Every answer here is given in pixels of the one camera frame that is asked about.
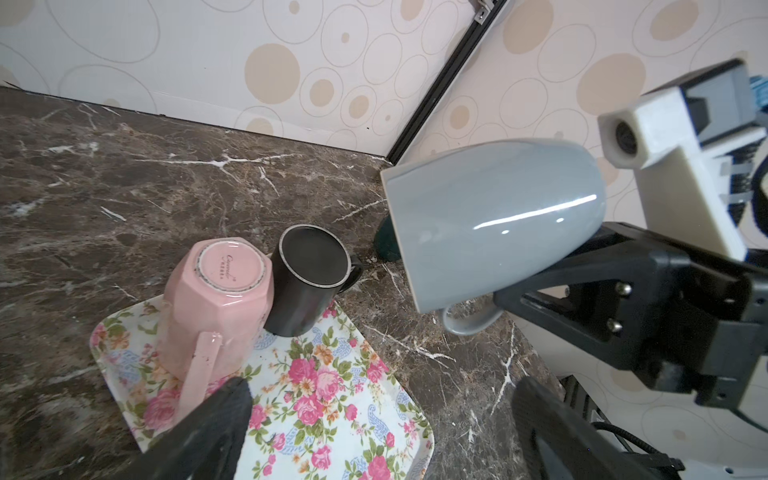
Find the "pink mug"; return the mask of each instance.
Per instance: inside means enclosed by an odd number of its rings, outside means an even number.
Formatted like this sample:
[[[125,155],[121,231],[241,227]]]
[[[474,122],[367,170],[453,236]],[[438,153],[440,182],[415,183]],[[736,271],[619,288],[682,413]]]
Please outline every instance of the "pink mug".
[[[184,382],[174,425],[243,365],[273,297],[272,261],[242,238],[197,242],[176,266],[157,333],[160,364]]]

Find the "black mug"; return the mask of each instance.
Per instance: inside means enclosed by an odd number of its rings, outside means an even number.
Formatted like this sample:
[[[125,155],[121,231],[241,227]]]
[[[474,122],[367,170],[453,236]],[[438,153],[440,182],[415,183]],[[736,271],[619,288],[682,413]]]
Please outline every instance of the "black mug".
[[[272,254],[275,298],[264,329],[278,336],[309,332],[333,296],[362,275],[363,264],[341,240],[315,225],[293,225]]]

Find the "floral pattern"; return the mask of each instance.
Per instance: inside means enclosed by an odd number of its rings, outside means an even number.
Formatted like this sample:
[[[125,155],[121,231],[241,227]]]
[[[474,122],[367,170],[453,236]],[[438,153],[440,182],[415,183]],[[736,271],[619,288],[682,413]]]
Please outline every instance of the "floral pattern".
[[[180,383],[157,361],[156,297],[96,327],[91,351],[140,448],[171,426]],[[265,333],[243,368],[253,409],[236,478],[411,480],[423,477],[434,438],[421,409],[333,304],[306,335]],[[243,465],[251,465],[244,471]]]

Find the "wall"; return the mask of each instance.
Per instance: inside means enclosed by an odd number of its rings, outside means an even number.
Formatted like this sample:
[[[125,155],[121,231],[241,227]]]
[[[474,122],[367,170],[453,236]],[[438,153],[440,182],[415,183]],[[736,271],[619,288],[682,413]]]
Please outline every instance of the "wall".
[[[0,84],[381,155],[473,16],[467,0],[4,0]]]
[[[645,226],[628,170],[603,157],[597,115],[689,70],[739,56],[768,75],[768,2],[761,0],[525,0],[493,26],[403,161],[517,137],[564,138],[597,159],[606,220]],[[761,147],[763,158],[768,142]],[[768,248],[747,210],[750,247]],[[523,319],[515,323],[558,376],[575,374],[608,418],[687,461],[688,478],[765,478],[768,435],[693,396],[653,392]],[[768,424],[766,357],[741,408]]]

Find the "gray mug handle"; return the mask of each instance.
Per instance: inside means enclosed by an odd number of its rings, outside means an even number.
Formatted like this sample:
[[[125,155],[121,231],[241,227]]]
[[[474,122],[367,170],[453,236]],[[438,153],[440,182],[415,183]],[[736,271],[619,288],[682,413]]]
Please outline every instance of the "gray mug handle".
[[[448,314],[448,308],[438,311],[442,327],[455,335],[475,335],[498,320],[504,310],[493,303],[470,316],[456,318]]]

